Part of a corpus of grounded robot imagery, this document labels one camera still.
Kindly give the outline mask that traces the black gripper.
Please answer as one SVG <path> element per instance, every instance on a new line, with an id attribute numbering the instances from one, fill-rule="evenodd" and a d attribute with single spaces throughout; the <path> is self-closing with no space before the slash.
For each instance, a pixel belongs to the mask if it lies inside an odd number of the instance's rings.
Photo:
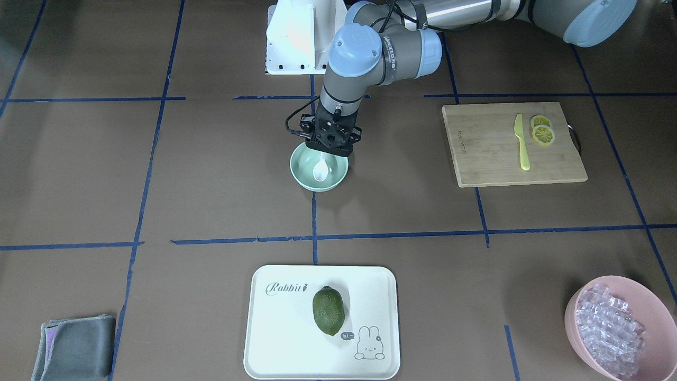
<path id="1" fill-rule="evenodd" d="M 320 104 L 315 115 L 303 114 L 300 119 L 301 136 L 309 149 L 350 157 L 353 145 L 362 139 L 362 129 L 356 126 L 355 112 L 343 116 L 337 109 L 329 112 Z"/>

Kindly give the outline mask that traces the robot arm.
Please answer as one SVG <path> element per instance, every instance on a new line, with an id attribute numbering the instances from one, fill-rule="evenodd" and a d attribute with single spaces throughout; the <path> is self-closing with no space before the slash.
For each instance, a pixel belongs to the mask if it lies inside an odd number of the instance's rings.
<path id="1" fill-rule="evenodd" d="M 328 50 L 314 115 L 293 134 L 309 149 L 349 157 L 361 140 L 357 113 L 368 87 L 430 75 L 442 62 L 438 32 L 491 20 L 523 20 L 578 47 L 612 36 L 636 1 L 387 1 L 357 2 Z"/>

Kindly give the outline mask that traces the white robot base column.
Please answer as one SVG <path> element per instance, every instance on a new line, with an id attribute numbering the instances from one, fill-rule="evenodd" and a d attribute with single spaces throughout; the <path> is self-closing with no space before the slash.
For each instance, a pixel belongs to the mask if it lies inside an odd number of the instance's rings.
<path id="1" fill-rule="evenodd" d="M 323 75 L 336 32 L 345 24 L 343 1 L 278 1 L 268 8 L 266 73 Z"/>

